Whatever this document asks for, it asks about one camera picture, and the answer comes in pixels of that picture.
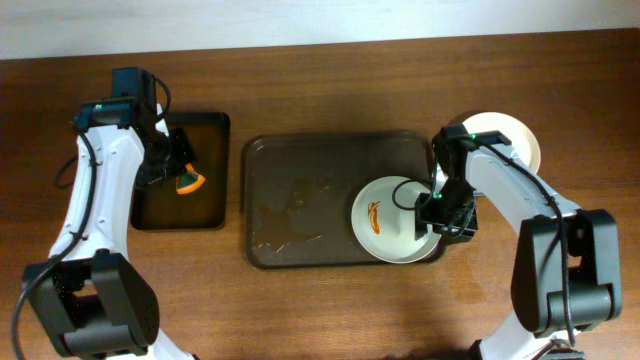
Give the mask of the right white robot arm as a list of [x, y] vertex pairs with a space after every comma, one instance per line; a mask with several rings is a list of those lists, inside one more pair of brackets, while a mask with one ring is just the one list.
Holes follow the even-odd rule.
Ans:
[[469, 239], [475, 196], [485, 196], [518, 235], [512, 313], [475, 341], [468, 359], [582, 359], [576, 337], [622, 310], [618, 227], [604, 209], [585, 210], [555, 192], [494, 130], [448, 126], [432, 140], [442, 187], [415, 202], [417, 233]]

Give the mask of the white plate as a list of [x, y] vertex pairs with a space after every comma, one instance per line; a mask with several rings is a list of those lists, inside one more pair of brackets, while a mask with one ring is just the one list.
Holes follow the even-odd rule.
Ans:
[[386, 176], [364, 186], [351, 208], [351, 226], [360, 245], [384, 262], [407, 264], [436, 254], [441, 235], [428, 232], [415, 239], [413, 206], [430, 190], [402, 176]]
[[500, 131], [512, 143], [519, 158], [533, 173], [538, 173], [541, 150], [533, 132], [513, 116], [500, 112], [481, 112], [462, 122], [469, 133]]

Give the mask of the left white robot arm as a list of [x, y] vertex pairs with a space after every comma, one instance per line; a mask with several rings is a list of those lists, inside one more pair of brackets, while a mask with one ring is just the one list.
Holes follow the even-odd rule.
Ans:
[[25, 354], [19, 320], [31, 306], [55, 351], [78, 359], [189, 359], [160, 328], [158, 299], [128, 257], [127, 227], [136, 190], [176, 181], [186, 195], [205, 182], [180, 129], [168, 129], [165, 83], [139, 67], [112, 73], [111, 95], [74, 117], [78, 154], [67, 215], [44, 263], [24, 270], [10, 335]]

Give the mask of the orange green sponge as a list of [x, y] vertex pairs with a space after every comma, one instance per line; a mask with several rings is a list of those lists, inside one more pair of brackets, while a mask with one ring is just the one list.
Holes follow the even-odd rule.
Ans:
[[185, 172], [176, 178], [176, 192], [179, 195], [188, 195], [199, 190], [206, 178], [197, 172], [191, 163], [185, 166]]

